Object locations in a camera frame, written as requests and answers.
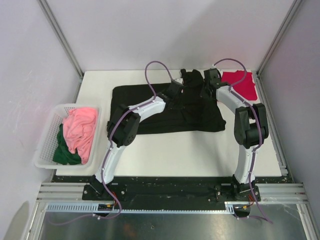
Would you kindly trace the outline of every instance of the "black cloth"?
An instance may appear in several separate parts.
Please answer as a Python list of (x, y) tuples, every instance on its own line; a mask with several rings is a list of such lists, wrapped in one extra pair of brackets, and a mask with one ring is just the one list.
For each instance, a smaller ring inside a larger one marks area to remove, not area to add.
[[(225, 130), (226, 121), (222, 118), (216, 100), (204, 100), (200, 91), (204, 79), (197, 70), (181, 70), (185, 88), (179, 97), (180, 109), (165, 109), (139, 125), (137, 134), (163, 134), (186, 131), (219, 132)], [(152, 84), (155, 92), (166, 89), (170, 83)], [(139, 104), (153, 96), (147, 84), (117, 86), (112, 91), (111, 115), (120, 104)]]

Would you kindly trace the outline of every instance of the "dark green towel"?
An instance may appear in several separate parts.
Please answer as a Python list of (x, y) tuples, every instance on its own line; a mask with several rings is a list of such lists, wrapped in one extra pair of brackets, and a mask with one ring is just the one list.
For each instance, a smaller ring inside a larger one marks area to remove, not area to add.
[(81, 164), (81, 157), (78, 155), (78, 151), (75, 150), (75, 153), (72, 154), (69, 152), (69, 148), (67, 146), (67, 143), (64, 138), (64, 126), (61, 124), (59, 126), (59, 132), (56, 135), (56, 139), (58, 141), (58, 147), (56, 148), (54, 155), (53, 155), (53, 161), (58, 164), (63, 165), (76, 165)]

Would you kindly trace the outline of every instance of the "laundry basket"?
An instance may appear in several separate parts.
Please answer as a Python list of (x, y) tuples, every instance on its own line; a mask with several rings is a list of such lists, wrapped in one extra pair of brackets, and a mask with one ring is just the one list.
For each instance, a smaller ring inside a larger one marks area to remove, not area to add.
[[(62, 165), (60, 163), (54, 162), (54, 154), (56, 148), (58, 147), (57, 134), (59, 132), (59, 126), (62, 123), (63, 118), (68, 117), (70, 109), (78, 109), (84, 107), (94, 108), (98, 111), (96, 127), (88, 162), (86, 164), (76, 165)], [(57, 105), (54, 109), (52, 109), (42, 132), (40, 141), (33, 157), (34, 164), (38, 168), (44, 169), (84, 169), (89, 167), (92, 164), (93, 155), (99, 139), (98, 129), (100, 124), (100, 116), (101, 108), (97, 105), (84, 105), (76, 103)]]

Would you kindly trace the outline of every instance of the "pink cloth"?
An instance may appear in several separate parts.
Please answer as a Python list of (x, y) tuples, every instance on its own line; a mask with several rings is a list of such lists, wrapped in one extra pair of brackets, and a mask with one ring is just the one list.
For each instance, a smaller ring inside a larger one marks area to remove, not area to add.
[[(223, 72), (221, 81), (233, 84), (242, 79), (244, 73), (244, 71)], [(238, 94), (249, 101), (255, 101), (258, 99), (255, 83), (252, 78), (252, 72), (248, 72), (245, 79), (239, 84), (236, 84), (233, 88)]]
[(81, 163), (86, 164), (94, 140), (98, 111), (91, 107), (81, 107), (69, 110), (69, 116), (62, 120), (63, 137), (69, 152), (77, 153)]

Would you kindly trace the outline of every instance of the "red cloth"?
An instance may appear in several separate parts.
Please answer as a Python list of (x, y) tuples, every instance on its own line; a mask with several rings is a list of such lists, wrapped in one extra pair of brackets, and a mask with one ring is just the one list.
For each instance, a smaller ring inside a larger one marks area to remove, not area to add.
[[(244, 71), (236, 71), (236, 72), (223, 72), (222, 74), (222, 82), (228, 82), (229, 84), (233, 84), (240, 79), (243, 78), (245, 72)], [(237, 91), (238, 94), (240, 94), (242, 97), (249, 101), (255, 101), (258, 99), (256, 89), (255, 89), (255, 83), (252, 78), (252, 72), (247, 72), (245, 79), (235, 85), (234, 90)]]

